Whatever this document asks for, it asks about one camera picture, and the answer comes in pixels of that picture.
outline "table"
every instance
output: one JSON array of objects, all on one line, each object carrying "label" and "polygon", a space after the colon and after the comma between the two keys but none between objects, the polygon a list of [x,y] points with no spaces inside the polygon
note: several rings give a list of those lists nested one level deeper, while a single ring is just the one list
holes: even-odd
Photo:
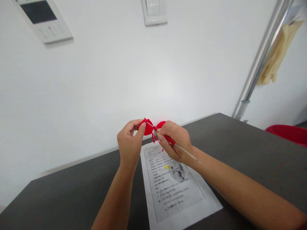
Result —
[{"label": "table", "polygon": [[[307,148],[221,113],[184,128],[194,146],[307,212]],[[0,229],[90,229],[119,163],[116,150],[31,181],[0,214]],[[224,208],[188,229],[255,229],[210,187]],[[149,229],[141,160],[128,229]]]}]

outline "printed image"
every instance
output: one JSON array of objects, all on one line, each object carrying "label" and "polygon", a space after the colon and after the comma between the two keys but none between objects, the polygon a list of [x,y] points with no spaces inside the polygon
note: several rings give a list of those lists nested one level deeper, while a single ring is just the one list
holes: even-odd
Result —
[{"label": "printed image", "polygon": [[170,174],[175,181],[184,182],[185,181],[185,171],[180,163],[175,162],[173,166],[170,167]]}]

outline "left hand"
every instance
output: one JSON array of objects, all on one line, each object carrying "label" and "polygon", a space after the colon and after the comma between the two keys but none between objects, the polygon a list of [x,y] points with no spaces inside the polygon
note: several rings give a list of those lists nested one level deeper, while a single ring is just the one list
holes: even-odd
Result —
[{"label": "left hand", "polygon": [[[146,122],[142,123],[139,130],[138,125],[143,120],[144,119],[129,121],[117,134],[122,167],[136,168],[141,153],[142,139],[145,133]],[[135,136],[133,136],[133,133],[136,130],[138,130],[138,132]]]}]

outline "red yarn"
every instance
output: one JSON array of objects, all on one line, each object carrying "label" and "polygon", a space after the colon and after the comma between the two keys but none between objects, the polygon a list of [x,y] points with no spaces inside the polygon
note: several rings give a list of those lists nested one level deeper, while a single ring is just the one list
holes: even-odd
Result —
[{"label": "red yarn", "polygon": [[[138,129],[140,128],[141,124],[146,121],[153,126],[152,122],[149,119],[144,118],[144,120],[138,125]],[[146,125],[144,136],[147,136],[153,132],[154,128],[152,126]]]},{"label": "red yarn", "polygon": [[[151,122],[149,119],[144,118],[144,120],[138,125],[138,129],[140,128],[141,124],[144,123],[144,122],[147,122],[147,123],[149,123],[149,124],[151,124],[151,125],[153,126],[152,122]],[[164,123],[165,123],[165,121],[161,121],[161,122],[157,125],[157,128],[162,128],[162,126],[164,125]],[[154,138],[155,138],[155,139],[159,142],[159,144],[161,145],[159,139],[156,138],[156,136],[153,134],[154,128],[153,128],[152,126],[146,125],[144,136],[147,136],[147,135],[151,134],[151,135],[152,135],[151,138],[153,139],[153,142],[155,143],[155,141],[154,141]]]},{"label": "red yarn", "polygon": [[162,128],[162,126],[165,124],[166,121],[161,121],[158,125],[157,128]]}]

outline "needle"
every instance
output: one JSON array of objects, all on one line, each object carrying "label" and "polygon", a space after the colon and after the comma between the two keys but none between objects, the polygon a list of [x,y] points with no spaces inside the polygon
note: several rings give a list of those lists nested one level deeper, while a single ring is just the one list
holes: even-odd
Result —
[{"label": "needle", "polygon": [[[151,127],[153,127],[153,129],[155,130],[155,131],[157,131],[157,127],[156,126],[152,126],[151,124],[149,124]],[[180,148],[180,149],[182,149],[185,153],[187,153],[190,157],[192,157],[194,160],[196,160],[198,163],[201,163],[196,157],[194,157],[191,153],[189,153],[188,151],[186,151],[184,148],[182,148],[181,146],[179,146],[179,145],[177,145],[177,143],[172,139],[172,138],[170,138],[169,136],[167,136],[167,135],[164,135],[164,137],[169,141],[169,143],[171,144],[171,145],[176,145],[178,148]]]}]

